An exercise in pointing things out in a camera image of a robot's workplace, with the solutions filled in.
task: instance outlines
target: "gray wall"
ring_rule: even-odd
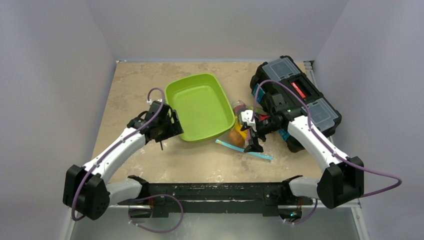
[[[116,59],[315,59],[348,0],[90,0]]]
[[[365,166],[402,177],[361,199],[371,239],[423,239],[424,4],[350,0],[314,64],[343,120],[335,143]],[[365,175],[366,192],[394,180]]]
[[[57,240],[115,62],[84,0],[0,1],[0,238]]]

